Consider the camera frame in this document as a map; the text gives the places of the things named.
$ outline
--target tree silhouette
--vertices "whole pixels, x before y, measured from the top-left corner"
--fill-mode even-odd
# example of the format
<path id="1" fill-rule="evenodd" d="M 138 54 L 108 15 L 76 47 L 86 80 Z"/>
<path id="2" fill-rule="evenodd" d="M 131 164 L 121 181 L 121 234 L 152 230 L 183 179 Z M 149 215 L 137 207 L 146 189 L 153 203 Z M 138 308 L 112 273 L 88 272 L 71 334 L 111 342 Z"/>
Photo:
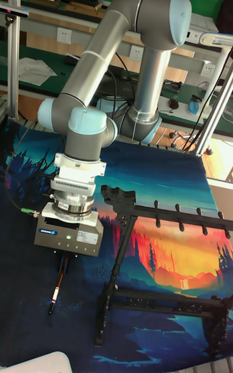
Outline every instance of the tree silhouette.
<path id="1" fill-rule="evenodd" d="M 151 273 L 153 275 L 153 279 L 155 279 L 155 271 L 156 271 L 156 257 L 154 255 L 154 252 L 153 252 L 153 249 L 152 249 L 152 244 L 150 242 L 150 245 L 149 245 L 149 248 L 150 248 L 150 251 L 149 251 L 149 267 L 150 267 L 150 270 L 151 270 Z"/>
<path id="2" fill-rule="evenodd" d="M 220 249 L 217 244 L 217 250 L 219 252 L 219 269 L 223 274 L 223 284 L 231 284 L 233 273 L 233 252 L 231 251 L 230 255 L 226 245 Z"/>
<path id="3" fill-rule="evenodd" d="M 135 258 L 140 261 L 140 256 L 139 256 L 139 246 L 137 243 L 137 238 L 135 238 Z"/>
<path id="4" fill-rule="evenodd" d="M 91 270 L 91 277 L 93 278 L 102 278 L 105 281 L 108 281 L 111 276 L 112 269 L 108 266 L 108 264 L 100 265 L 98 267 L 94 267 Z M 118 274 L 117 279 L 121 279 L 121 273 Z"/>
<path id="5" fill-rule="evenodd" d="M 16 137 L 19 138 L 19 129 L 20 124 L 9 120 L 5 129 L 1 132 L 0 168 L 3 173 L 6 169 L 6 161 L 8 157 L 11 157 L 14 152 L 14 141 Z"/>
<path id="6" fill-rule="evenodd" d="M 172 258 L 173 272 L 175 272 L 175 264 L 174 264 L 174 260 L 173 260 L 172 251 L 171 251 L 171 258 Z"/>

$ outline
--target blue object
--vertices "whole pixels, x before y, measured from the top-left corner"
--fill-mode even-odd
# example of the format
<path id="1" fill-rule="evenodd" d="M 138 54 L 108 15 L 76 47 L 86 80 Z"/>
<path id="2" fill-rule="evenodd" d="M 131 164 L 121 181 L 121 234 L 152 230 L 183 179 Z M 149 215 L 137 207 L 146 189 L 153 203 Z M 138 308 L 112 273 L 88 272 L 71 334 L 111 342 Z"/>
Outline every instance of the blue object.
<path id="1" fill-rule="evenodd" d="M 192 15 L 192 6 L 189 0 L 171 0 L 169 20 L 171 35 L 176 45 L 182 45 L 187 37 Z"/>
<path id="2" fill-rule="evenodd" d="M 197 101 L 191 101 L 188 105 L 188 110 L 190 114 L 192 115 L 197 115 L 199 108 L 200 108 L 200 105 Z"/>
<path id="3" fill-rule="evenodd" d="M 49 130 L 52 130 L 53 132 L 53 126 L 52 126 L 52 104 L 54 102 L 55 98 L 46 98 L 38 109 L 38 121 L 41 124 L 41 126 L 48 128 Z"/>
<path id="4" fill-rule="evenodd" d="M 69 119 L 69 129 L 77 134 L 94 135 L 106 128 L 107 115 L 97 109 L 74 107 Z"/>
<path id="5" fill-rule="evenodd" d="M 158 130 L 159 126 L 161 125 L 162 119 L 159 117 L 158 121 L 155 123 L 154 127 L 152 130 L 149 132 L 149 134 L 141 141 L 144 144 L 150 144 L 152 138 L 154 137 L 156 131 Z"/>

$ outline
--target white wall socket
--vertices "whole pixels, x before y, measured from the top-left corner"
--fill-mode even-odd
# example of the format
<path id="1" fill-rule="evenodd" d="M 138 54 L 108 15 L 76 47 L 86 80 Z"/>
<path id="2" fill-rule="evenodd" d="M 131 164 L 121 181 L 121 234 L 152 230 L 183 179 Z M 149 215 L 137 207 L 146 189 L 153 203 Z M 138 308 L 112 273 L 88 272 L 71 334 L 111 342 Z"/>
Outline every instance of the white wall socket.
<path id="1" fill-rule="evenodd" d="M 215 70 L 214 63 L 205 62 L 203 68 L 201 70 L 201 76 L 205 76 L 206 78 L 211 78 L 213 76 Z"/>
<path id="2" fill-rule="evenodd" d="M 72 31 L 69 29 L 58 28 L 57 41 L 62 43 L 71 44 Z"/>
<path id="3" fill-rule="evenodd" d="M 142 55 L 143 55 L 144 48 L 142 47 L 136 47 L 134 45 L 131 46 L 129 59 L 133 61 L 141 61 Z"/>

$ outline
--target colorful printed mat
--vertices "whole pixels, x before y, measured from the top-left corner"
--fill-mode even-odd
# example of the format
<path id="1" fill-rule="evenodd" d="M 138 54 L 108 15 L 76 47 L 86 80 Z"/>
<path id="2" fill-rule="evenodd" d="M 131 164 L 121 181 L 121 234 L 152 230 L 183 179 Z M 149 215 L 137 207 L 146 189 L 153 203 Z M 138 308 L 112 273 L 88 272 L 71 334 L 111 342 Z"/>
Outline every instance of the colorful printed mat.
<path id="1" fill-rule="evenodd" d="M 58 278 L 58 257 L 52 249 L 33 244 L 36 220 L 8 200 L 6 165 L 25 128 L 9 122 L 0 134 L 0 365 L 10 366 L 53 351 L 70 359 L 74 373 L 157 373 L 210 361 L 201 319 L 112 309 L 101 348 L 94 347 L 96 298 L 109 280 L 118 250 L 120 229 L 100 186 L 135 190 L 139 205 L 217 216 L 205 169 L 198 158 L 115 142 L 102 150 L 104 177 L 96 178 L 94 207 L 104 224 L 98 258 L 78 256 L 69 264 L 51 318 L 50 299 Z M 49 188 L 44 176 L 60 136 L 30 130 L 14 157 L 8 189 L 21 207 L 41 209 Z M 135 224 L 118 285 L 150 291 L 224 298 L 233 293 L 233 253 L 225 233 L 176 223 L 139 218 Z M 218 357 L 233 355 L 233 312 L 228 337 Z"/>

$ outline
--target wire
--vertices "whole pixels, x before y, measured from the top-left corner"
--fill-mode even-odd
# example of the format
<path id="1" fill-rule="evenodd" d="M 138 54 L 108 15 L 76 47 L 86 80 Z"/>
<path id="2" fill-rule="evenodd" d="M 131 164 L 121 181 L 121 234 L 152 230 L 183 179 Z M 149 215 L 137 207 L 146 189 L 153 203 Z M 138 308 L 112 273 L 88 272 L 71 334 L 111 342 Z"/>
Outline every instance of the wire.
<path id="1" fill-rule="evenodd" d="M 121 107 L 125 106 L 127 104 L 127 101 L 123 102 L 123 104 L 121 104 L 117 109 L 116 109 L 116 112 L 115 112 L 115 115 L 114 115 L 114 120 L 118 119 L 121 115 L 123 115 L 124 113 L 120 114 L 119 116 L 116 117 L 116 113 L 117 111 L 120 111 Z"/>
<path id="2" fill-rule="evenodd" d="M 58 149 L 56 150 L 56 152 L 58 153 L 60 148 L 61 148 L 61 144 L 64 142 L 64 137 L 61 136 L 61 139 L 59 141 L 59 145 L 58 145 Z M 37 174 L 32 174 L 30 176 L 28 176 L 25 180 L 24 180 L 24 183 L 27 182 L 28 180 L 31 180 L 31 179 L 34 179 L 36 177 L 54 177 L 56 175 L 56 171 L 53 172 L 53 173 L 50 173 L 50 174 L 46 174 L 46 170 L 48 170 L 50 168 L 50 166 L 52 166 L 54 160 L 55 160 L 55 155 L 53 157 L 53 159 L 51 160 L 51 162 L 43 169 L 43 173 L 37 173 Z"/>
<path id="3" fill-rule="evenodd" d="M 117 81 L 116 78 L 114 77 L 113 73 L 111 72 L 110 69 L 107 70 L 109 74 L 111 75 L 113 82 L 114 82 L 114 87 L 115 87 L 115 94 L 114 94 L 114 100 L 113 100 L 113 112 L 112 112 L 112 119 L 114 119 L 114 114 L 115 114 L 115 109 L 116 109 L 116 101 L 117 101 Z"/>
<path id="4" fill-rule="evenodd" d="M 158 111 L 158 113 L 170 113 L 170 114 L 174 114 L 174 111 L 172 111 L 172 109 L 164 109 L 164 110 Z"/>
<path id="5" fill-rule="evenodd" d="M 222 140 L 222 142 L 224 142 L 225 144 L 227 144 L 227 145 L 230 146 L 230 147 L 233 147 L 233 144 L 230 144 L 228 141 L 224 141 L 224 140 Z"/>
<path id="6" fill-rule="evenodd" d="M 119 60 L 121 61 L 122 65 L 124 66 L 124 69 L 125 69 L 126 72 L 127 72 L 127 75 L 128 75 L 128 77 L 129 77 L 129 81 L 130 81 L 131 86 L 132 86 L 133 100 L 135 101 L 135 90 L 134 90 L 134 87 L 133 87 L 132 77 L 131 77 L 131 75 L 130 75 L 130 73 L 129 73 L 129 71 L 128 71 L 128 68 L 126 67 L 126 65 L 125 65 L 125 63 L 124 63 L 124 61 L 123 61 L 123 59 L 120 57 L 120 55 L 118 55 L 117 52 L 116 52 L 116 56 L 119 58 Z"/>
<path id="7" fill-rule="evenodd" d="M 16 148 L 14 149 L 13 154 L 12 154 L 10 160 L 9 160 L 9 163 L 7 164 L 6 173 L 5 173 L 5 189 L 6 189 L 7 197 L 8 197 L 9 200 L 13 203 L 13 205 L 14 205 L 17 209 L 19 209 L 19 210 L 21 210 L 21 207 L 19 207 L 19 206 L 16 204 L 16 202 L 12 199 L 12 197 L 11 197 L 11 195 L 10 195 L 10 191 L 9 191 L 9 189 L 8 189 L 8 187 L 7 187 L 7 177 L 8 177 L 8 173 L 9 173 L 10 165 L 11 165 L 12 160 L 13 160 L 13 158 L 14 158 L 16 152 L 17 152 L 17 149 L 19 148 L 19 145 L 22 143 L 22 140 L 25 138 L 25 135 L 28 133 L 28 131 L 30 130 L 30 128 L 32 128 L 32 127 L 35 125 L 36 122 L 37 122 L 37 120 L 35 120 L 35 121 L 34 121 L 34 122 L 33 122 L 33 123 L 32 123 L 32 124 L 27 128 L 27 130 L 24 132 L 23 136 L 20 138 L 20 140 L 19 140 L 19 142 L 18 142 Z"/>
<path id="8" fill-rule="evenodd" d="M 166 131 L 166 128 L 164 129 L 164 131 L 162 132 L 161 136 L 159 137 L 159 139 L 157 140 L 157 142 L 154 142 L 153 144 L 158 144 L 159 141 L 162 139 L 162 137 L 164 136 L 165 134 L 165 131 Z"/>
<path id="9" fill-rule="evenodd" d="M 129 109 L 130 109 L 130 107 L 128 107 L 128 109 L 124 112 L 124 115 L 123 115 L 122 120 L 121 120 L 121 122 L 120 122 L 119 134 L 121 133 L 122 126 L 123 126 L 123 123 L 124 123 L 124 120 L 125 120 L 126 114 L 127 114 L 127 112 L 129 111 Z"/>
<path id="10" fill-rule="evenodd" d="M 19 115 L 21 115 L 23 120 L 28 121 L 28 119 L 26 119 L 26 117 L 20 112 L 20 110 L 18 110 L 18 113 L 19 113 Z"/>
<path id="11" fill-rule="evenodd" d="M 190 141 L 192 135 L 194 134 L 195 128 L 196 128 L 197 125 L 198 125 L 199 119 L 201 118 L 201 115 L 202 115 L 202 113 L 203 113 L 203 111 L 204 111 L 204 108 L 205 108 L 207 102 L 208 102 L 208 101 L 210 100 L 210 98 L 212 97 L 212 93 L 214 92 L 214 89 L 216 88 L 216 84 L 218 83 L 219 79 L 221 78 L 221 75 L 222 75 L 223 70 L 224 70 L 224 68 L 225 68 L 225 66 L 226 66 L 226 64 L 227 64 L 227 61 L 228 61 L 228 58 L 229 58 L 229 56 L 230 56 L 231 51 L 229 52 L 228 57 L 226 58 L 226 60 L 225 60 L 225 62 L 224 62 L 224 64 L 223 64 L 223 67 L 222 67 L 222 69 L 221 69 L 221 72 L 220 72 L 220 74 L 219 74 L 219 77 L 218 77 L 218 79 L 217 79 L 215 85 L 213 86 L 213 89 L 211 90 L 210 95 L 208 96 L 207 100 L 205 101 L 205 104 L 204 104 L 203 107 L 202 107 L 202 110 L 201 110 L 201 112 L 200 112 L 200 114 L 199 114 L 199 117 L 198 117 L 198 119 L 197 119 L 197 122 L 195 123 L 195 126 L 194 126 L 194 128 L 193 128 L 193 130 L 192 130 L 192 132 L 191 132 L 191 134 L 190 134 L 190 137 L 189 137 L 189 139 L 186 141 L 186 143 L 185 143 L 185 145 L 184 145 L 183 151 L 188 151 L 188 150 L 189 150 L 189 148 L 191 147 L 191 145 L 192 145 L 192 144 L 197 140 L 198 136 L 200 136 L 200 134 L 201 134 L 201 132 L 202 132 L 202 130 L 203 130 L 203 128 L 204 128 L 205 123 L 202 125 L 201 129 L 198 131 L 198 133 L 197 133 L 197 135 L 196 135 L 194 141 L 193 141 L 193 142 L 192 142 L 188 147 L 186 147 L 186 145 L 187 145 L 188 142 Z"/>
<path id="12" fill-rule="evenodd" d="M 227 122 L 231 122 L 231 124 L 233 124 L 233 121 L 230 121 L 230 120 L 228 120 L 228 119 L 226 119 L 226 118 L 224 117 L 224 112 L 223 112 L 222 116 L 223 116 L 223 119 L 224 119 L 225 121 L 227 121 Z"/>

